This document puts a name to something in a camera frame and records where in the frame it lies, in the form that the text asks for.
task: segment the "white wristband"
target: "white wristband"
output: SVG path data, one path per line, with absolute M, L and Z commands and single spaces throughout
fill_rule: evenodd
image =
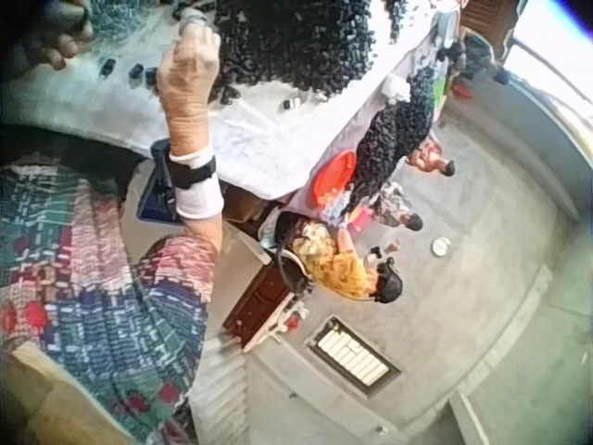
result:
M 176 164 L 189 165 L 190 169 L 199 169 L 203 165 L 208 164 L 212 158 L 214 158 L 212 146 L 205 146 L 189 155 L 173 156 L 171 153 L 169 154 L 170 160 Z
M 170 160 L 178 164 L 188 165 L 191 169 L 197 169 L 206 165 L 214 157 L 214 150 L 206 146 L 196 153 L 185 156 L 170 155 Z M 222 198 L 219 177 L 214 173 L 206 181 L 192 184 L 184 190 L 175 188 L 177 201 L 177 213 L 189 220 L 203 220 L 222 212 L 224 199 Z

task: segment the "window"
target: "window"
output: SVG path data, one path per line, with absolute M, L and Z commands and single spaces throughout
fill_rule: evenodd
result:
M 324 362 L 367 395 L 372 395 L 401 372 L 378 352 L 332 317 L 309 344 Z
M 504 67 L 537 95 L 593 126 L 593 42 L 559 0 L 527 2 Z

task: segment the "white tablecloth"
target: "white tablecloth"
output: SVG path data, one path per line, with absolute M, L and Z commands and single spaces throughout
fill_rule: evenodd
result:
M 416 3 L 419 7 L 412 11 Z M 326 103 L 307 101 L 281 110 L 281 103 L 297 90 L 272 82 L 240 85 L 242 97 L 231 106 L 212 105 L 210 137 L 220 178 L 265 199 L 305 184 L 324 150 L 429 32 L 435 15 L 431 3 L 409 1 L 408 10 L 398 43 L 391 45 L 384 3 L 372 0 L 375 64 L 361 81 Z M 169 10 L 157 9 L 123 47 L 89 51 L 61 72 L 38 67 L 4 85 L 3 120 L 107 142 L 149 157 L 151 145 L 168 137 L 167 125 L 158 98 L 143 86 L 131 88 L 128 71 L 136 63 L 157 66 L 176 37 L 177 24 Z M 117 60 L 115 69 L 101 79 L 100 67 L 109 57 Z

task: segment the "wooden cabinet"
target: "wooden cabinet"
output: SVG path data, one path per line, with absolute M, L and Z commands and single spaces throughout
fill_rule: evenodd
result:
M 273 264 L 261 268 L 222 326 L 245 346 L 266 323 L 289 289 Z

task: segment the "staircase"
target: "staircase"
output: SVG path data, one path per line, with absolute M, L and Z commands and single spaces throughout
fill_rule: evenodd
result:
M 246 366 L 237 338 L 220 334 L 204 343 L 189 391 L 199 445 L 249 445 Z

